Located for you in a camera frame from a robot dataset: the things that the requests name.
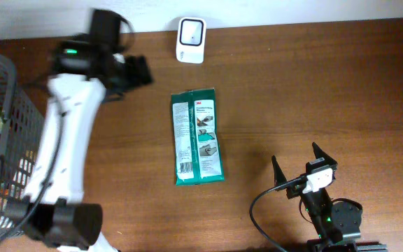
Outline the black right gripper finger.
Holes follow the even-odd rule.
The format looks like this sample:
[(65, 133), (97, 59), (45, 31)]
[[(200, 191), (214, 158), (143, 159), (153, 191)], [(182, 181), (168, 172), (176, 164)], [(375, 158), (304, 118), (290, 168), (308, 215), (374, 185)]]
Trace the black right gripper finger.
[(271, 163), (274, 170), (274, 186), (284, 188), (287, 185), (287, 178), (285, 177), (275, 155), (271, 157)]
[(325, 151), (323, 151), (317, 143), (313, 142), (312, 147), (316, 159), (323, 158), (327, 164), (337, 165), (337, 161), (332, 157), (330, 157)]

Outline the green 3M gloves package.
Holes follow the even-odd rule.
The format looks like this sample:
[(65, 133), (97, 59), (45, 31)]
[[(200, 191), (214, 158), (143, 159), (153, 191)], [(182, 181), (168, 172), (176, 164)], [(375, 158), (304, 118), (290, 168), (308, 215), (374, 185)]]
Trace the green 3M gloves package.
[(177, 186), (225, 180), (217, 136), (215, 90), (191, 90), (171, 96)]

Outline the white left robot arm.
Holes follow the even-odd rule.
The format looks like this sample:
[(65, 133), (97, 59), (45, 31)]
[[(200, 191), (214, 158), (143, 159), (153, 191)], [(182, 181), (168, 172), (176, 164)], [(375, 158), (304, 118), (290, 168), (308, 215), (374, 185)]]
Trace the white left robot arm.
[(83, 201), (84, 165), (99, 107), (153, 81), (144, 56), (128, 56), (120, 14), (92, 11), (88, 33), (58, 44), (44, 90), (40, 146), (21, 197), (5, 213), (15, 231), (59, 251), (112, 251), (101, 205)]

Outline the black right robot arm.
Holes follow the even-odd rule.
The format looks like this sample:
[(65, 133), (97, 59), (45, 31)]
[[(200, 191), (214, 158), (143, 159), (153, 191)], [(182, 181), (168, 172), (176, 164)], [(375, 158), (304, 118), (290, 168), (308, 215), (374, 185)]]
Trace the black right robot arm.
[(307, 162), (305, 172), (287, 180), (277, 159), (271, 158), (274, 185), (286, 191), (287, 198), (299, 198), (299, 206), (306, 209), (318, 238), (307, 241), (308, 251), (387, 251), (378, 242), (358, 243), (361, 238), (362, 205), (346, 198), (332, 199), (326, 187), (335, 181), (338, 162), (312, 143), (315, 160)]

